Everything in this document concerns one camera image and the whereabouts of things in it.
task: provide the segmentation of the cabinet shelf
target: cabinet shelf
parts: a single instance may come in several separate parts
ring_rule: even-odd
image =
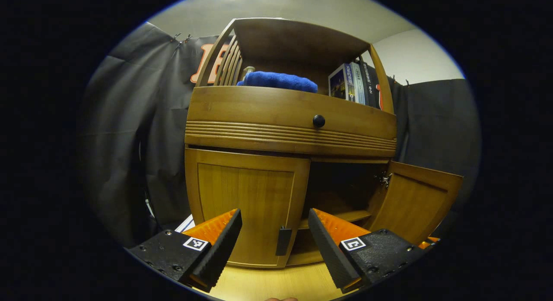
[[[332,214],[332,215],[334,215],[334,216],[336,216],[340,219],[344,219],[347,222],[356,222],[358,220],[363,220],[363,219],[369,218],[371,216],[371,214],[366,210],[353,210],[353,211],[342,212],[342,213],[339,213],[339,214]],[[298,229],[299,230],[305,230],[305,229],[308,229],[308,228],[309,228],[308,219],[307,218],[302,219],[300,221],[300,225],[298,226]]]

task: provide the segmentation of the wooden drawer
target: wooden drawer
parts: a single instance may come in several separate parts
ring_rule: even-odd
[[[316,128],[315,115],[325,124]],[[185,143],[355,157],[393,157],[395,115],[330,96],[250,86],[196,87]]]

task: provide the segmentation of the cabinet door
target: cabinet door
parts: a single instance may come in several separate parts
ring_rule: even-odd
[[[284,267],[302,214],[309,166],[308,159],[186,149],[194,222],[240,208],[242,229],[229,264]],[[286,254],[275,256],[281,226],[292,228],[292,236]]]
[[[412,244],[420,244],[451,208],[462,177],[432,169],[390,162],[389,186],[380,185],[369,202],[373,216],[368,230],[389,229]]]

